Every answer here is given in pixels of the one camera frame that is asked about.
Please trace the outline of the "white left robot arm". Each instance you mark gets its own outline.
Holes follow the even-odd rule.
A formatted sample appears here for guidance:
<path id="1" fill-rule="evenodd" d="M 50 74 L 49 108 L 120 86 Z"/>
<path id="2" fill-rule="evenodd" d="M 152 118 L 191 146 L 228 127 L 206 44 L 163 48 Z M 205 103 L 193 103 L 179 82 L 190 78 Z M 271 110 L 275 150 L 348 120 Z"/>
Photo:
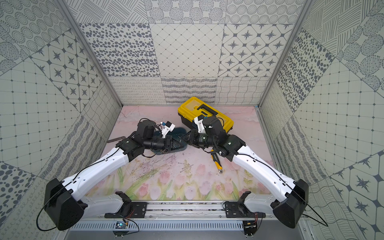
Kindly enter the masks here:
<path id="1" fill-rule="evenodd" d="M 171 151 L 173 138 L 168 133 L 174 128 L 171 122 L 156 125 L 149 119 L 141 119 L 137 130 L 102 158 L 62 181 L 48 182 L 42 210 L 59 231 L 71 228 L 83 218 L 103 214 L 112 218 L 130 216 L 132 200 L 124 192 L 95 199 L 87 198 L 86 194 L 112 172 L 142 156 L 145 150 Z"/>

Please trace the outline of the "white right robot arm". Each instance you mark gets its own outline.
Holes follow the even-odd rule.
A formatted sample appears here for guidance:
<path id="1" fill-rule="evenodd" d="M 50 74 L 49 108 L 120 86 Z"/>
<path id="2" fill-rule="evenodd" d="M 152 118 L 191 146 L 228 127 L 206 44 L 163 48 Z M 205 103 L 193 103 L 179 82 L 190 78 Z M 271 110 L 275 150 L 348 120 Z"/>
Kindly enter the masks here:
<path id="1" fill-rule="evenodd" d="M 236 135 L 227 134 L 221 121 L 215 116 L 194 118 L 192 129 L 185 137 L 190 146 L 200 149 L 212 148 L 223 158 L 251 173 L 274 196 L 270 204 L 275 217 L 285 226 L 294 229 L 309 200 L 309 185 L 282 174 Z"/>

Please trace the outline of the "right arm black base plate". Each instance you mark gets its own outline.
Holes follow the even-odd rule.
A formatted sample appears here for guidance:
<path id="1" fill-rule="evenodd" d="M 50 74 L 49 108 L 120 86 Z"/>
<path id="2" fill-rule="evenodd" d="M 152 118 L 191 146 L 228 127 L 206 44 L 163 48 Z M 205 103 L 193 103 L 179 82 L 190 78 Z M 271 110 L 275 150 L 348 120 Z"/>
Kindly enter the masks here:
<path id="1" fill-rule="evenodd" d="M 266 214 L 261 212 L 250 212 L 244 204 L 239 204 L 238 202 L 229 202 L 225 201 L 222 204 L 222 207 L 225 211 L 226 218 L 265 218 Z"/>

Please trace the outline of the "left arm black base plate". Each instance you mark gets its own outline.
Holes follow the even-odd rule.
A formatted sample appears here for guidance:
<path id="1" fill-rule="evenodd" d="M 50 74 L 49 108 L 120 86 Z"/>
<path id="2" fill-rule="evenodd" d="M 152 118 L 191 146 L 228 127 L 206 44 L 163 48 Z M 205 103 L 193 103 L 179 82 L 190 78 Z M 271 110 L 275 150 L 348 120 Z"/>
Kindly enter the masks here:
<path id="1" fill-rule="evenodd" d="M 143 219 L 147 211 L 147 202 L 131 202 L 123 203 L 123 206 L 116 213 L 107 213 L 104 215 L 106 219 L 126 218 L 126 219 Z"/>

